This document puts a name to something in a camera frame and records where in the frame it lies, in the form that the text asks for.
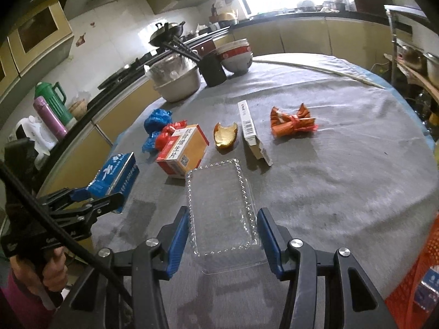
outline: blue box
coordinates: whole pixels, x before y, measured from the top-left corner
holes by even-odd
[[[424,309],[431,312],[439,299],[439,273],[430,268],[416,288],[414,302]]]
[[[116,154],[108,159],[86,189],[96,198],[122,193],[125,198],[124,204],[113,211],[113,213],[120,214],[138,174],[139,168],[133,152]]]

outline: black utensil holder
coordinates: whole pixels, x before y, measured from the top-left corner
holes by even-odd
[[[198,69],[209,87],[220,85],[227,80],[216,52],[211,52],[202,57],[198,62]]]

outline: pink sleeve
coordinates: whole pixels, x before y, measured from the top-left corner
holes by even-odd
[[[14,276],[9,273],[8,284],[2,289],[10,307],[25,329],[46,329],[53,311],[48,311],[42,304],[40,297],[30,293]]]

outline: black countertop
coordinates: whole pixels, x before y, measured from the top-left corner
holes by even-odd
[[[230,33],[232,30],[250,26],[253,24],[259,24],[270,21],[278,21],[279,19],[287,19],[287,18],[304,18],[304,17],[337,17],[337,18],[345,18],[345,19],[357,19],[360,21],[368,21],[375,22],[378,24],[383,24],[389,26],[389,20],[385,17],[370,15],[368,13],[359,13],[359,12],[339,12],[339,13],[321,13],[321,12],[303,12],[303,13],[285,13],[277,16],[270,17],[262,17],[262,18],[253,18],[253,19],[245,19],[240,21],[237,25],[221,28],[214,32],[204,34],[198,37],[195,37],[187,42],[186,45],[189,47],[195,47],[204,41],[207,41],[211,38],[221,37]],[[412,34],[412,27],[406,24],[397,23],[396,28]],[[172,51],[163,52],[154,58],[150,59],[146,62],[146,65],[152,65],[153,63],[165,58],[172,54]],[[44,163],[43,167],[39,171],[36,182],[35,182],[35,190],[38,191],[44,183],[44,180],[49,175],[52,168],[55,166],[56,162],[62,154],[67,150],[69,145],[75,140],[75,138],[82,132],[82,130],[87,126],[87,124],[92,120],[92,118],[100,112],[104,107],[106,107],[111,100],[113,100],[116,96],[122,93],[125,89],[127,89],[132,83],[141,78],[144,75],[143,65],[139,66],[135,69],[131,74],[128,75],[123,81],[115,84],[113,86],[107,87],[103,91],[101,91],[93,100],[93,106],[90,107],[86,114],[81,118],[67,133],[67,135],[51,150],[49,158]]]

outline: orange and red box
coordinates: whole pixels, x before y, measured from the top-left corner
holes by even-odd
[[[198,124],[175,130],[168,143],[157,156],[156,162],[172,178],[185,178],[197,168],[206,152],[209,141]]]

